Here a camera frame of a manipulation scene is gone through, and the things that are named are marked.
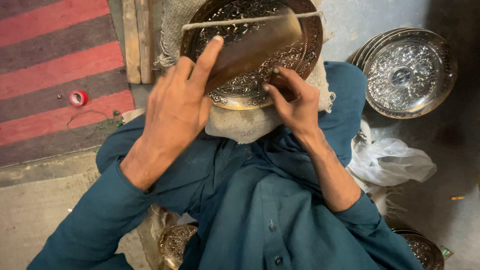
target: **wooden plank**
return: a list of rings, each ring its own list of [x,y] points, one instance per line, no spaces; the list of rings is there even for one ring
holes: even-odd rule
[[[135,0],[123,0],[123,31],[125,32],[125,59],[127,80],[131,84],[142,82],[140,75],[140,46],[138,41],[137,10]]]
[[[153,19],[152,1],[135,0],[137,8],[138,38],[140,44],[140,74],[143,84],[152,84],[153,77]]]

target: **white plastic bag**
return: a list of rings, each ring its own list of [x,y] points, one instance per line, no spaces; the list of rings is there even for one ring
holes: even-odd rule
[[[398,185],[409,179],[424,182],[437,166],[422,150],[408,148],[399,139],[385,138],[373,144],[352,140],[352,161],[348,168],[359,179],[382,186]]]

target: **adhesive tape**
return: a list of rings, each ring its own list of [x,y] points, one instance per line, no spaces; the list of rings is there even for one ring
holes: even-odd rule
[[[83,106],[87,104],[88,96],[83,91],[74,90],[70,93],[70,102],[74,106]]]

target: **red striped rug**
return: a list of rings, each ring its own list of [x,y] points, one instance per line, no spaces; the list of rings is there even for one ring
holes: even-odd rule
[[[107,0],[0,0],[0,167],[100,145],[104,115],[67,123],[133,110],[124,70]]]

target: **concrete floor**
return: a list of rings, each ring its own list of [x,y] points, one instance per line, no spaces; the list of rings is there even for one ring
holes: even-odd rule
[[[110,1],[113,21],[122,40],[120,1]],[[424,150],[438,172],[424,183],[403,184],[404,194],[389,197],[407,208],[393,226],[408,226],[437,245],[455,252],[448,270],[478,269],[480,257],[480,91],[475,61],[480,59],[478,0],[324,0],[321,7],[333,38],[323,58],[346,61],[364,42],[401,26],[430,29],[445,37],[458,57],[459,78],[447,100],[433,112],[410,120],[366,113],[374,139],[396,137]],[[132,86],[136,107],[143,107],[151,86]],[[98,177],[95,149],[0,169],[0,269],[24,269],[47,236]],[[466,195],[452,201],[450,196]],[[135,269],[158,269],[152,242],[152,218],[121,242]]]

